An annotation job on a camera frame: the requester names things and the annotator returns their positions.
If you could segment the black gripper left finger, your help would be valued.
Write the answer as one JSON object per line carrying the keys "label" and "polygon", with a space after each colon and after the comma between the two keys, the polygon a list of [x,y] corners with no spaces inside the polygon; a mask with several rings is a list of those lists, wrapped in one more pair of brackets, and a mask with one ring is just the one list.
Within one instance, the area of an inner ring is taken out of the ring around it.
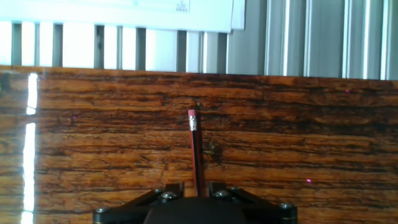
{"label": "black gripper left finger", "polygon": [[151,190],[124,205],[97,208],[92,213],[92,223],[144,223],[152,208],[181,198],[184,198],[183,182],[166,184],[163,190]]}

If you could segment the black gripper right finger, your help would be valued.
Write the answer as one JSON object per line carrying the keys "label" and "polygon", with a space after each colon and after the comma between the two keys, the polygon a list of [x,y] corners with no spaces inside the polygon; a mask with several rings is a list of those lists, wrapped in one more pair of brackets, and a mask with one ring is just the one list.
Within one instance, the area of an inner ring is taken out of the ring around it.
{"label": "black gripper right finger", "polygon": [[208,184],[210,198],[234,205],[248,222],[297,224],[297,206],[291,203],[272,203],[244,189],[226,186],[225,182]]}

